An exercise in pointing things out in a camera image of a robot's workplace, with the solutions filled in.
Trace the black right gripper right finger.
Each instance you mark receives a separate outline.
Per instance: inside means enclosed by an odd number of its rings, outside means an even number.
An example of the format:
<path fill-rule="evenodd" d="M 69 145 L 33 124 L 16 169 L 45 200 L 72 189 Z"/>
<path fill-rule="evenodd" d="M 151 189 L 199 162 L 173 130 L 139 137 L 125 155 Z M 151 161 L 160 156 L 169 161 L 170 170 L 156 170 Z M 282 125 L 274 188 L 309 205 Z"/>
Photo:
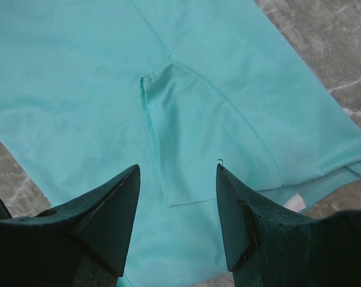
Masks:
<path fill-rule="evenodd" d="M 252 190 L 221 165 L 216 195 L 235 286 L 361 286 L 361 210 L 310 218 Z"/>

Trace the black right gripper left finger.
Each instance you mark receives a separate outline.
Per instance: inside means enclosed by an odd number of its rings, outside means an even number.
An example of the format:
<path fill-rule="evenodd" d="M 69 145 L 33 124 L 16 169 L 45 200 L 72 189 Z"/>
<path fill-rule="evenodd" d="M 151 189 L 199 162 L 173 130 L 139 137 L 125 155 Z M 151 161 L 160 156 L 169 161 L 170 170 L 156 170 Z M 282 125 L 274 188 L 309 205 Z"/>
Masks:
<path fill-rule="evenodd" d="M 0 286 L 115 286 L 123 276 L 140 192 L 132 165 L 36 216 L 0 199 Z"/>

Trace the teal t shirt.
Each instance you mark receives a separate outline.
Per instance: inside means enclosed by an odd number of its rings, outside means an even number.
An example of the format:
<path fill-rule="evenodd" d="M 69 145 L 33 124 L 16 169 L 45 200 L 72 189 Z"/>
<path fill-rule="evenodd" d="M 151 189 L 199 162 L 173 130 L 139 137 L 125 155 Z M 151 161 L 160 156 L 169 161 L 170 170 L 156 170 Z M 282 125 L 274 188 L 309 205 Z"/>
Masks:
<path fill-rule="evenodd" d="M 53 206 L 140 166 L 120 286 L 227 272 L 219 160 L 280 205 L 361 180 L 361 129 L 253 1 L 0 1 L 0 141 Z"/>

